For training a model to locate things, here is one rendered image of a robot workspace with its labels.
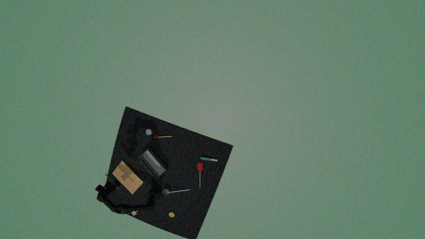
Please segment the wooden board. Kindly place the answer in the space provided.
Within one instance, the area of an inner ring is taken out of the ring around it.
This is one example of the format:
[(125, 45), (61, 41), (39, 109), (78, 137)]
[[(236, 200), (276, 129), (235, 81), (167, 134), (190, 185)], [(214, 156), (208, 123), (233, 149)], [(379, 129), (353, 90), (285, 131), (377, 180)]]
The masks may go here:
[(122, 160), (112, 173), (132, 194), (139, 189), (144, 182), (133, 170)]

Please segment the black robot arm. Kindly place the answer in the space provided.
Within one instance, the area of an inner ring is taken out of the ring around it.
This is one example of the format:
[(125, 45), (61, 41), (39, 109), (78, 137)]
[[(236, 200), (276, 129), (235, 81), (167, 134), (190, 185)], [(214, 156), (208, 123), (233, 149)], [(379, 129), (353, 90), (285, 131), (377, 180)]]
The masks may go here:
[[(103, 202), (112, 212), (116, 212), (117, 214), (127, 214), (132, 211), (140, 211), (140, 210), (147, 210), (149, 212), (153, 211), (153, 207), (155, 206), (156, 201), (153, 200), (153, 197), (149, 197), (147, 199), (146, 205), (137, 205), (137, 206), (130, 206), (129, 204), (119, 204), (114, 205), (109, 199), (108, 196), (110, 194), (110, 189), (108, 187), (111, 187), (111, 182), (107, 182), (105, 186), (98, 185), (95, 189), (98, 192), (97, 200), (100, 202)], [(105, 189), (107, 188), (107, 189)], [(121, 207), (120, 210), (117, 208)]]

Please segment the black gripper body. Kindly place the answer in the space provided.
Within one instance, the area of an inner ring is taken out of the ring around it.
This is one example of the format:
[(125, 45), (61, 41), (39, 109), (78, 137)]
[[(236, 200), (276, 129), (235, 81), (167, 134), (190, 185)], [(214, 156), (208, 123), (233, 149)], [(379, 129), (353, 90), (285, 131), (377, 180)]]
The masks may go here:
[(110, 194), (109, 195), (112, 195), (113, 194), (113, 191), (115, 190), (115, 187), (119, 187), (119, 185), (120, 185), (120, 183), (117, 180), (114, 181), (113, 186), (108, 187), (108, 189), (110, 189)]

